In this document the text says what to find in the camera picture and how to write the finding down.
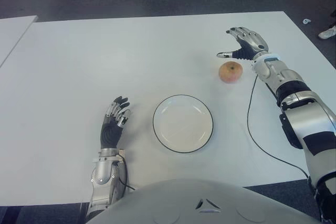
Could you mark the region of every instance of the small object on floor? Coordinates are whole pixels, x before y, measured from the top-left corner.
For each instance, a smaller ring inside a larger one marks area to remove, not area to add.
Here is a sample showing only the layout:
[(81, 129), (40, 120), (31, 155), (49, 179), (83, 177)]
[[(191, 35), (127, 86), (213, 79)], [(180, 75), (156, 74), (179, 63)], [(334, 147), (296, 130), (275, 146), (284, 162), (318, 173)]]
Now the small object on floor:
[(332, 36), (335, 36), (335, 35), (336, 35), (336, 26), (333, 26), (333, 27), (329, 28), (328, 30), (321, 32), (319, 34), (319, 38), (320, 39), (329, 39), (329, 38), (331, 38)]
[(310, 23), (311, 22), (311, 20), (310, 19), (307, 19), (307, 18), (305, 18), (303, 21), (302, 21), (302, 23), (304, 24), (304, 25), (306, 25), (306, 24), (308, 24), (308, 23)]
[(237, 81), (243, 73), (243, 67), (234, 61), (224, 63), (219, 68), (219, 77), (222, 81), (231, 83)]

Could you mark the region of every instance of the robot forearm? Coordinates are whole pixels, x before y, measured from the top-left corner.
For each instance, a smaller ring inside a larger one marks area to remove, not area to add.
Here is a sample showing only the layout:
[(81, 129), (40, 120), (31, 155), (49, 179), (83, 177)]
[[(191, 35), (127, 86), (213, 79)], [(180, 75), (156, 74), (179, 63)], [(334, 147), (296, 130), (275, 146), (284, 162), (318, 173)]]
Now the robot forearm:
[(221, 52), (221, 58), (253, 60), (253, 69), (277, 99), (282, 110), (282, 128), (291, 145), (303, 149), (310, 173), (310, 185), (324, 219), (335, 222), (336, 116), (311, 91), (295, 71), (268, 53), (268, 45), (254, 31), (235, 27), (227, 31), (240, 43), (235, 52)]

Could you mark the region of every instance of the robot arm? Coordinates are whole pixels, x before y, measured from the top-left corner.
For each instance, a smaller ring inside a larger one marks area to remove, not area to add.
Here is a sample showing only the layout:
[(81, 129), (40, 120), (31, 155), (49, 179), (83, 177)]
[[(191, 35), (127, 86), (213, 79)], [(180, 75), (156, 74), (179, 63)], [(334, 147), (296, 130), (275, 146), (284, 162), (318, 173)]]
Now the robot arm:
[(122, 130), (130, 110), (123, 111), (129, 105), (127, 98), (118, 97), (108, 107), (101, 128), (99, 157), (92, 172), (93, 193), (87, 212), (87, 221), (109, 208), (122, 198), (125, 185), (120, 184), (120, 177), (127, 179), (125, 172), (124, 150), (117, 149)]
[(270, 54), (263, 38), (244, 27), (227, 31), (242, 46), (221, 52), (220, 58), (253, 60), (253, 69), (277, 100), (280, 120), (288, 141), (303, 149), (309, 184), (324, 220), (335, 222), (336, 115), (311, 91), (301, 76), (290, 70), (277, 54)]

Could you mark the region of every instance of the white plate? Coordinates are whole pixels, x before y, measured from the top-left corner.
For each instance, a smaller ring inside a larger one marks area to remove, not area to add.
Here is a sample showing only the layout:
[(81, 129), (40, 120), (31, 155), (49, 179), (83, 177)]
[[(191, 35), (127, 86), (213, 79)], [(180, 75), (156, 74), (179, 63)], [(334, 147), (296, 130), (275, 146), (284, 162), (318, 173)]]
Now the white plate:
[(168, 149), (188, 153), (203, 147), (212, 134), (209, 109), (189, 95), (174, 95), (163, 100), (153, 116), (157, 139)]

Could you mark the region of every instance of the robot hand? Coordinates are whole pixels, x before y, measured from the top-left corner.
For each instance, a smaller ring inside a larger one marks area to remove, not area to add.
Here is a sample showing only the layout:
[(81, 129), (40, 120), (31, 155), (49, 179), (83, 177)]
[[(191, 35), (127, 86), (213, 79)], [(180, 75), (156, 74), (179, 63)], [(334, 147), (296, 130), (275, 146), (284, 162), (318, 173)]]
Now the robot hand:
[[(127, 184), (127, 168), (124, 158), (124, 150), (117, 149), (130, 110), (123, 110), (128, 105), (128, 98), (118, 97), (108, 107), (101, 128), (99, 157), (95, 160), (96, 167), (91, 175), (93, 193), (87, 212), (87, 221), (100, 212), (107, 209), (111, 204), (124, 196), (126, 186), (119, 184), (120, 175), (125, 178)], [(119, 169), (123, 163), (125, 172)]]
[(108, 107), (104, 117), (103, 125), (101, 127), (101, 149), (117, 148), (117, 144), (121, 137), (122, 129), (131, 114), (130, 110), (123, 110), (128, 105), (130, 105), (127, 100), (128, 98), (122, 98), (120, 96), (116, 98)]
[(235, 37), (242, 48), (233, 52), (220, 52), (217, 57), (253, 60), (254, 57), (268, 53), (267, 43), (255, 31), (245, 27), (233, 27), (226, 33)]

